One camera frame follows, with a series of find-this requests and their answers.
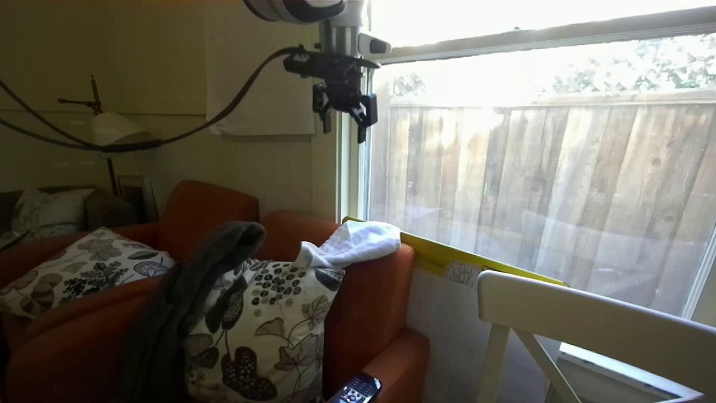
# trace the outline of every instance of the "yellow tape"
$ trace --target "yellow tape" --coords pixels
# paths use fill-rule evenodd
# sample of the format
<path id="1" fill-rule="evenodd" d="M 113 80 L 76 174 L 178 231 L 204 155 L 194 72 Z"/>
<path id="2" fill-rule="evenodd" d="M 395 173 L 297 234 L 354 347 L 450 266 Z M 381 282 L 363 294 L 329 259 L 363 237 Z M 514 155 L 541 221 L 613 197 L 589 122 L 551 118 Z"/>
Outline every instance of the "yellow tape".
<path id="1" fill-rule="evenodd" d="M 401 234 L 401 243 L 410 244 L 416 250 L 416 268 L 434 274 L 439 278 L 451 278 L 456 282 L 471 285 L 471 280 L 477 278 L 478 271 L 490 268 L 490 271 L 500 271 L 500 274 L 513 274 L 513 275 L 524 275 L 524 278 L 535 278 L 535 280 L 561 285 L 555 278 L 538 275 L 535 271 L 513 266 L 506 263 L 497 263 L 497 259 L 475 255 L 468 250 L 458 250 L 458 249 L 451 249 L 451 247 L 425 240 L 425 237 L 416 237 L 410 234 Z"/>

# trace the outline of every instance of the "window glass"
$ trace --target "window glass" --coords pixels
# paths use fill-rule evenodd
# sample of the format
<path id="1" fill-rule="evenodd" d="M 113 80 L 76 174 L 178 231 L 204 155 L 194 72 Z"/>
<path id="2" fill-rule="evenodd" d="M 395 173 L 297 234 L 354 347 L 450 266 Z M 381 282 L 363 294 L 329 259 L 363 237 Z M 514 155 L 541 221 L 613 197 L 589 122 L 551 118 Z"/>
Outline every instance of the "window glass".
<path id="1" fill-rule="evenodd" d="M 714 265 L 716 36 L 386 66 L 366 217 L 682 314 Z"/>
<path id="2" fill-rule="evenodd" d="M 425 44 L 450 39 L 541 29 L 586 20 L 611 20 L 674 10 L 706 6 L 710 0 L 371 0 L 371 32 L 392 44 Z"/>

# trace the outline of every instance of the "white wooden frame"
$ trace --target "white wooden frame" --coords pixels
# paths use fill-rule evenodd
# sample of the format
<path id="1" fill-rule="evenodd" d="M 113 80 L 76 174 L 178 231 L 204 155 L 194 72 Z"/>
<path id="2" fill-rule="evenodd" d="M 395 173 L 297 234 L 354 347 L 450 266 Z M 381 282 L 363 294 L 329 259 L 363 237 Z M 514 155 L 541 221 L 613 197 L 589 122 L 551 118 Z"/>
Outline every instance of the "white wooden frame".
<path id="1" fill-rule="evenodd" d="M 416 48 L 393 48 L 388 53 L 376 56 L 383 66 L 443 61 L 477 53 L 503 53 L 592 42 L 619 42 L 640 39 L 695 36 L 716 29 L 716 6 L 663 11 L 646 15 L 626 15 L 616 20 L 572 23 L 545 29 L 514 29 L 487 36 L 468 36 Z"/>
<path id="2" fill-rule="evenodd" d="M 564 340 L 716 399 L 716 329 L 676 315 L 538 280 L 486 271 L 477 280 L 478 318 L 490 323 L 478 403 L 497 400 L 509 332 L 519 336 L 561 400 L 579 397 L 535 336 Z"/>

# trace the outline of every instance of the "armrest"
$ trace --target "armrest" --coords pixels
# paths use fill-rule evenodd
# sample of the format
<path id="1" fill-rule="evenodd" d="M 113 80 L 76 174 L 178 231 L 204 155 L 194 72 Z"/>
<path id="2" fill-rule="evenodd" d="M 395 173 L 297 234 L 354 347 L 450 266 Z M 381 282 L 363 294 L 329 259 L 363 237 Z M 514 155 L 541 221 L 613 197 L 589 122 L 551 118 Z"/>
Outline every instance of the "armrest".
<path id="1" fill-rule="evenodd" d="M 412 329 L 402 329 L 371 362 L 364 375 L 383 383 L 377 403 L 412 403 L 423 399 L 429 340 Z"/>
<path id="2" fill-rule="evenodd" d="M 28 244 L 17 244 L 0 250 L 0 287 L 13 282 L 16 278 L 25 275 L 28 268 L 54 257 L 79 237 L 80 234 L 72 234 L 72 236 L 35 240 Z"/>
<path id="3" fill-rule="evenodd" d="M 103 312 L 111 305 L 120 305 L 126 301 L 133 301 L 133 297 L 148 297 L 156 291 L 160 278 L 148 278 L 141 282 L 129 282 L 123 287 L 111 287 L 105 289 L 101 294 L 92 294 L 86 297 L 74 301 L 70 305 L 56 308 L 52 312 L 46 312 L 45 315 L 39 315 L 38 321 L 34 321 L 25 334 L 21 334 L 21 343 L 38 338 L 45 332 L 52 332 L 54 327 L 60 327 L 70 321 L 76 321 L 80 315 L 92 315 L 95 312 Z"/>
<path id="4" fill-rule="evenodd" d="M 113 400 L 123 343 L 145 301 L 133 296 L 21 343 L 6 366 L 6 400 Z"/>

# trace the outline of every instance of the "black cable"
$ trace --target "black cable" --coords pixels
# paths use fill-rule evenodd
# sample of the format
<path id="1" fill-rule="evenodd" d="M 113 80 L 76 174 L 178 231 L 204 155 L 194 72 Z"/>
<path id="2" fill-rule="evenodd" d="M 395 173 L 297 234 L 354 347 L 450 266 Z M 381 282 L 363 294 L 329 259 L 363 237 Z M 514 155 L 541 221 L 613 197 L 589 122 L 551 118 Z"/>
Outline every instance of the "black cable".
<path id="1" fill-rule="evenodd" d="M 173 138 L 164 138 L 160 145 L 164 145 L 164 144 L 181 142 L 181 138 L 186 138 L 186 136 L 189 136 L 189 135 L 194 135 L 194 133 L 200 133 L 200 131 L 205 131 L 207 126 L 225 118 L 225 116 L 243 102 L 243 96 L 246 96 L 246 91 L 253 87 L 254 79 L 262 74 L 262 69 L 263 69 L 273 59 L 280 59 L 280 56 L 287 56 L 287 53 L 296 53 L 296 52 L 305 52 L 305 49 L 302 49 L 302 48 L 283 48 L 283 49 L 273 52 L 269 59 L 263 59 L 263 62 L 262 62 L 260 68 L 253 69 L 253 74 L 246 79 L 246 84 L 241 86 L 241 90 L 230 98 L 230 104 L 227 104 L 220 114 L 215 114 L 213 118 L 204 122 L 200 126 L 197 126 L 197 127 L 192 127 L 192 131 L 187 131 L 187 133 L 183 133 L 183 135 L 177 135 L 177 136 L 173 136 Z"/>
<path id="2" fill-rule="evenodd" d="M 52 145 L 74 147 L 74 151 L 98 151 L 98 147 L 86 147 L 86 145 L 80 145 L 80 144 L 64 144 L 64 142 L 46 138 L 46 136 L 42 136 L 42 135 L 35 135 L 35 133 L 28 133 L 28 131 L 25 131 L 25 127 L 20 127 L 20 126 L 13 126 L 13 124 L 9 124 L 9 122 L 4 122 L 4 118 L 0 118 L 0 126 L 4 126 L 4 127 L 9 127 L 9 131 L 16 131 L 17 135 L 30 136 L 30 138 L 35 138 L 35 142 L 52 144 Z"/>
<path id="3" fill-rule="evenodd" d="M 34 118 L 38 118 L 39 124 L 45 124 L 46 127 L 52 127 L 54 133 L 58 133 L 60 136 L 74 142 L 74 144 L 80 144 L 80 145 L 86 145 L 86 147 L 95 147 L 93 144 L 89 142 L 82 142 L 64 131 L 60 131 L 58 126 L 54 126 L 52 122 L 46 122 L 42 114 L 38 114 L 35 111 L 30 111 L 11 87 L 4 86 L 4 80 L 0 80 L 0 90 L 4 90 L 4 94 L 9 94 L 25 113 L 28 113 Z"/>
<path id="4" fill-rule="evenodd" d="M 70 136 L 72 142 L 76 144 L 64 144 L 64 142 L 56 142 L 56 138 L 46 138 L 38 133 L 30 133 L 30 131 L 25 131 L 20 126 L 13 126 L 4 118 L 0 118 L 0 126 L 9 127 L 9 131 L 16 131 L 17 135 L 25 135 L 25 136 L 30 136 L 35 142 L 45 142 L 45 144 L 54 144 L 54 145 L 62 145 L 62 147 L 74 147 L 74 151 L 101 151 L 101 153 L 133 153 L 133 151 L 150 151 L 150 147 L 158 147 L 158 145 L 166 145 L 166 144 L 175 144 L 175 142 L 181 142 L 189 135 L 197 135 L 209 126 L 215 126 L 217 122 L 225 118 L 241 102 L 243 96 L 247 94 L 247 90 L 253 87 L 253 84 L 258 80 L 258 77 L 262 74 L 262 69 L 273 61 L 273 59 L 280 59 L 280 56 L 287 56 L 287 53 L 296 53 L 296 52 L 305 52 L 305 48 L 283 48 L 283 49 L 278 49 L 273 52 L 269 59 L 263 59 L 263 62 L 260 68 L 253 69 L 253 74 L 246 79 L 246 84 L 241 86 L 241 90 L 230 98 L 230 104 L 220 113 L 215 114 L 213 118 L 207 118 L 205 124 L 192 127 L 192 131 L 186 131 L 181 135 L 175 135 L 169 138 L 156 138 L 156 142 L 141 142 L 141 144 L 115 144 L 115 145 L 93 145 L 93 144 L 86 144 L 86 142 L 80 142 L 76 136 L 72 136 L 70 133 L 62 133 L 60 127 L 56 127 L 54 124 L 49 124 L 46 118 L 42 118 L 35 111 L 30 111 L 26 104 L 21 104 L 20 96 L 16 96 L 2 80 L 0 80 L 0 87 L 16 98 L 16 104 L 21 105 L 21 111 L 26 111 L 30 116 L 35 116 L 39 124 L 49 126 L 52 131 L 56 131 L 58 135 L 62 136 Z"/>

